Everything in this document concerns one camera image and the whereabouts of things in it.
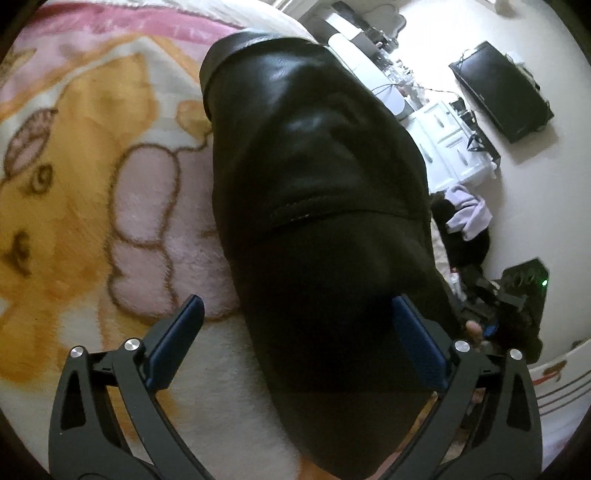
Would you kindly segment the right hand thumb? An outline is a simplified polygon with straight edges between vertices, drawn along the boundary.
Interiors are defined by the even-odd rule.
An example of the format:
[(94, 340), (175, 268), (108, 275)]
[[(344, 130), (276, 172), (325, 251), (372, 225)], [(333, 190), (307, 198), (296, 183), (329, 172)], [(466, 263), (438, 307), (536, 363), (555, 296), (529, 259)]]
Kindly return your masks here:
[(465, 330), (468, 342), (476, 349), (480, 349), (484, 342), (482, 326), (473, 320), (469, 320), (465, 324)]

